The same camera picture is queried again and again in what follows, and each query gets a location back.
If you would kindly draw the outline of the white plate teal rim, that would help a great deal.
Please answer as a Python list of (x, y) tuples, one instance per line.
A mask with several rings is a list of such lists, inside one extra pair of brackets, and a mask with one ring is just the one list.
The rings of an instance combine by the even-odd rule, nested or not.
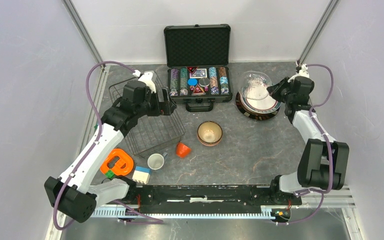
[(281, 103), (269, 96), (267, 91), (251, 91), (244, 95), (239, 92), (239, 100), (245, 109), (257, 114), (272, 113), (281, 106)]

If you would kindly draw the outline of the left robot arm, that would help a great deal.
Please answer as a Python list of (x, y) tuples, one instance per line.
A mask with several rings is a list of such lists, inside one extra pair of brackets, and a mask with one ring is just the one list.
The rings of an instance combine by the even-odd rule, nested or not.
[(50, 176), (44, 188), (54, 213), (61, 212), (72, 221), (83, 223), (97, 207), (122, 200), (133, 203), (137, 190), (116, 178), (99, 185), (92, 180), (110, 152), (122, 142), (143, 116), (170, 116), (176, 109), (167, 87), (153, 90), (153, 81), (131, 80), (122, 95), (98, 118), (90, 142), (59, 177)]

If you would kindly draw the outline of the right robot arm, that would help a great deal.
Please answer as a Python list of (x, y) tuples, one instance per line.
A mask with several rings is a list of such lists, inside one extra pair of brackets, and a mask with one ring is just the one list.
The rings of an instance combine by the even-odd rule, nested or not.
[(268, 196), (275, 204), (282, 204), (289, 194), (327, 194), (344, 186), (350, 148), (330, 136), (318, 120), (314, 106), (309, 103), (314, 87), (309, 77), (296, 76), (267, 88), (270, 97), (285, 105), (285, 115), (305, 142), (297, 170), (278, 175), (270, 183)]

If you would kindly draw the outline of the clear glass plate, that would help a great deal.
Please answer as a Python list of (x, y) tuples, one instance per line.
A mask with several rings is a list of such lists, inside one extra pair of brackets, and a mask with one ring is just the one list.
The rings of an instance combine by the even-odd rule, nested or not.
[(241, 74), (238, 84), (239, 94), (251, 100), (263, 100), (270, 94), (268, 87), (272, 86), (271, 78), (259, 71), (245, 71)]

